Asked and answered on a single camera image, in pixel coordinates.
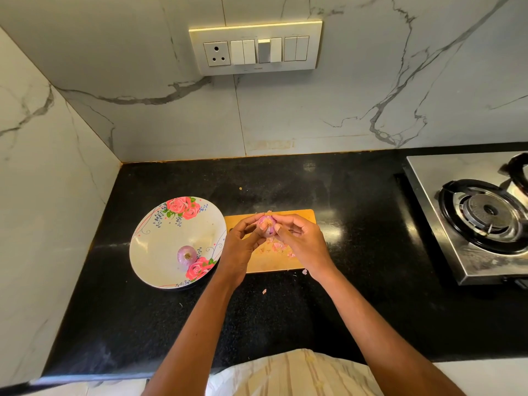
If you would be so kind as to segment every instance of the wooden cutting board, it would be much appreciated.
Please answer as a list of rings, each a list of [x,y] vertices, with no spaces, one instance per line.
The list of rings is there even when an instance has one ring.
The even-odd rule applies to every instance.
[[[278,211],[274,214],[299,214],[307,220],[315,222],[315,213],[313,210],[293,210],[293,211]],[[228,232],[241,220],[253,214],[244,215],[228,215],[225,216],[225,223],[228,227]],[[251,255],[249,263],[247,264],[247,273],[265,273],[267,271],[283,271],[289,269],[304,268],[299,259],[295,257],[290,246],[287,246],[279,240],[271,240],[268,238],[266,243],[259,246]]]

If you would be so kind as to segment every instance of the white plate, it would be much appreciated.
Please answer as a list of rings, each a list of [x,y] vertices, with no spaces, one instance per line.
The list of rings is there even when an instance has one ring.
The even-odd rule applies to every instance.
[[[177,197],[152,209],[130,240],[130,263],[146,284],[176,289],[202,278],[218,262],[227,227],[220,210],[195,196]],[[188,269],[177,259],[182,246],[193,246],[198,259]]]

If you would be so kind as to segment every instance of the kitchen counter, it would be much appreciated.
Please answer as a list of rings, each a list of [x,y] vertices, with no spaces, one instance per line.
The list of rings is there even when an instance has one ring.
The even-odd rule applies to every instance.
[[[407,155],[526,149],[504,144],[126,164],[41,381],[137,378],[156,370],[209,278],[183,291],[152,288],[130,266],[129,241],[154,206],[189,194],[212,201],[224,215],[312,208],[336,266],[428,359],[528,356],[528,293],[512,285],[457,286],[402,169]],[[248,274],[229,303],[213,371],[300,347],[364,362],[310,275]]]

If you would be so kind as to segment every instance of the gas stove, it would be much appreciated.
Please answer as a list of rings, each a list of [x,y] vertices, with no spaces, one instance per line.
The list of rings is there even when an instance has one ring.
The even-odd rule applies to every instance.
[[[459,285],[528,281],[528,153],[407,157],[404,169]]]

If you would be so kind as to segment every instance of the peeled onion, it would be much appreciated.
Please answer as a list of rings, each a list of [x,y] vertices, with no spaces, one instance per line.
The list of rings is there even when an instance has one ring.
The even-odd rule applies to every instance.
[[[178,262],[189,268],[189,266],[196,261],[198,255],[193,246],[183,246],[178,250]]]
[[[275,221],[271,215],[264,215],[263,217],[259,219],[259,227],[263,223],[265,223],[268,226],[263,236],[265,238],[271,238],[275,236],[275,228],[273,226],[277,223],[277,221]]]

